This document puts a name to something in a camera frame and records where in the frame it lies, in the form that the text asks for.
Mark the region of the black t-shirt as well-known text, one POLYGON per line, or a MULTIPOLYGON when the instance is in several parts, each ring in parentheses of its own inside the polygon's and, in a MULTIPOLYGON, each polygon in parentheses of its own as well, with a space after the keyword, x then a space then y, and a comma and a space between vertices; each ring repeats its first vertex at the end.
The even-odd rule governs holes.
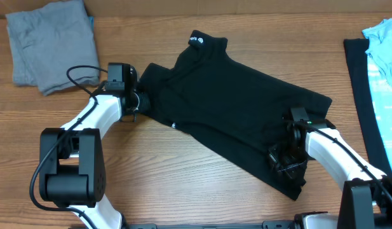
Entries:
POLYGON ((148 95, 145 114, 193 136, 201 144, 296 200, 305 183, 275 172, 268 150, 287 141, 284 117, 302 106, 314 120, 332 103, 325 95, 298 87, 232 60, 227 39, 193 31, 188 47, 171 69, 149 64, 138 91, 148 95))

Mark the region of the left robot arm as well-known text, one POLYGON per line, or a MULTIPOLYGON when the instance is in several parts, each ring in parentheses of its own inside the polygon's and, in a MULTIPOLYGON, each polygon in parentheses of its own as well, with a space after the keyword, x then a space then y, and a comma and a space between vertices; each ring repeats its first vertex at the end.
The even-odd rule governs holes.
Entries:
POLYGON ((127 228, 125 217, 105 195, 102 138, 122 117, 136 116, 148 99, 137 92, 133 66, 110 63, 105 73, 107 80, 88 93, 82 112, 60 128, 42 131, 29 195, 36 207, 72 212, 87 228, 127 228))

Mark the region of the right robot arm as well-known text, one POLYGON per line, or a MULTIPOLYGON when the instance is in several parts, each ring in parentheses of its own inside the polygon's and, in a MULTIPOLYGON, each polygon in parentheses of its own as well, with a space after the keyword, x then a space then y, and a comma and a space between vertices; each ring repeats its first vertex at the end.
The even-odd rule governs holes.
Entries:
POLYGON ((284 121, 288 140, 269 149, 271 170, 291 183, 316 160, 342 190, 341 205, 337 215, 300 213, 265 221, 263 228, 392 228, 392 177, 365 161, 327 119, 310 120, 303 107, 294 107, 284 121))

